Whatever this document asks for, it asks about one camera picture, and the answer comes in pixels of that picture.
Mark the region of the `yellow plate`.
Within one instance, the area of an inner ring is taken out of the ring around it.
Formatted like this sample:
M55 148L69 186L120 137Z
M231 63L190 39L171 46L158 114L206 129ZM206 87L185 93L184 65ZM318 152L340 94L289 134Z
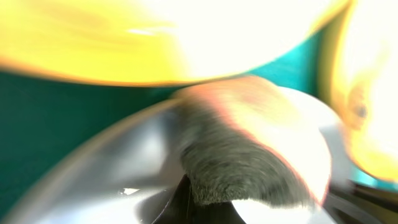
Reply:
M397 181L397 0L349 1L325 29L319 74L353 164Z
M1 68L92 85L193 83L292 50L336 0L1 0Z

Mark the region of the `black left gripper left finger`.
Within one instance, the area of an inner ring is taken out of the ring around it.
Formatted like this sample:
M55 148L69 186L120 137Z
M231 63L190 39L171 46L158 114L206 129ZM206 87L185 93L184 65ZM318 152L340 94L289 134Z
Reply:
M152 224L192 224L195 202L189 178L184 175L164 209Z

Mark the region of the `orange green scrub sponge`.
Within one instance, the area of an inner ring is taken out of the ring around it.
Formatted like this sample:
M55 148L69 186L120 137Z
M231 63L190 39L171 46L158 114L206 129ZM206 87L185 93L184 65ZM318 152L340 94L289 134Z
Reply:
M323 203L331 176L326 141L275 84L255 76L220 80L181 89L173 99L180 161L197 204Z

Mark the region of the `white plate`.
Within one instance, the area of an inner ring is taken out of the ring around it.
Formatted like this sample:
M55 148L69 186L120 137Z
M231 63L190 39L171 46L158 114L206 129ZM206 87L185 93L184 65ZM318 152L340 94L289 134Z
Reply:
M152 223L183 172L175 145L178 101L128 116L74 150L6 216L7 224ZM245 223L298 223L300 214L256 215L232 203Z

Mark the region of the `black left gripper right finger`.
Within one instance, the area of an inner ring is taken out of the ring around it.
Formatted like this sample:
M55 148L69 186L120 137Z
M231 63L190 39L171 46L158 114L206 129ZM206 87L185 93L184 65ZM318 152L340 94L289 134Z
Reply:
M196 207L194 224L246 224L231 202Z

